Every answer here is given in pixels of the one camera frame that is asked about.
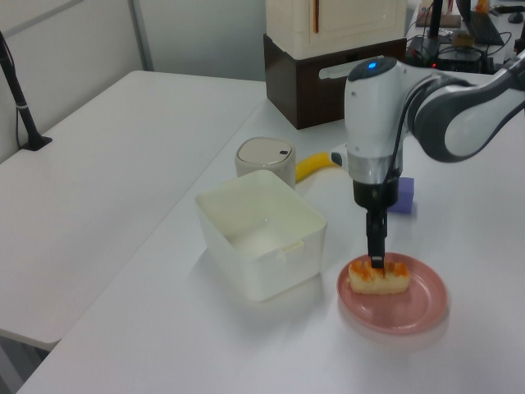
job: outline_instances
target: gray wall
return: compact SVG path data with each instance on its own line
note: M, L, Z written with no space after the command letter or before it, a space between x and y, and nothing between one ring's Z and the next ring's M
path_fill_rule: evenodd
M7 37L7 44L41 133L143 68L128 0L84 0ZM0 163L16 152L14 130L15 104L0 73Z
M264 80L264 0L134 0L149 68Z

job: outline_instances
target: pink plate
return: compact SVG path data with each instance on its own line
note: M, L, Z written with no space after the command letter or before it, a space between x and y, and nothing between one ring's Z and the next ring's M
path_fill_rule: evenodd
M337 280L339 297L350 313L365 326L389 334L420 332L437 323L447 308L446 288L440 277L426 264L404 254L387 253L385 261L403 262L410 271L407 291L393 295L354 293L348 282L348 266Z

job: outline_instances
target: bread slice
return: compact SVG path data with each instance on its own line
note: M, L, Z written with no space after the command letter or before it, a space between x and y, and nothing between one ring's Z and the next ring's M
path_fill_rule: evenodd
M404 263L385 262L385 269L372 268L370 260L354 261L348 267L352 290L363 294L395 294L409 287L410 273Z

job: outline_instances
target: white plastic container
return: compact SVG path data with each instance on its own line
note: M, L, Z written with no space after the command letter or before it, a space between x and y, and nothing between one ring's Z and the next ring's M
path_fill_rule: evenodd
M326 219L273 172L250 172L195 203L213 259L249 299L265 300L320 272Z
M402 39L406 8L407 0L266 0L267 35L300 60Z

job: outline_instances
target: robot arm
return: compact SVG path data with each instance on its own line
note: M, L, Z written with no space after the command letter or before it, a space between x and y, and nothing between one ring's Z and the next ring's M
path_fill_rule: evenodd
M403 139L412 133L435 160L454 163L482 150L525 108L525 53L484 85L376 58L356 66L345 89L349 174L367 210L368 254L383 268L386 210L397 200Z

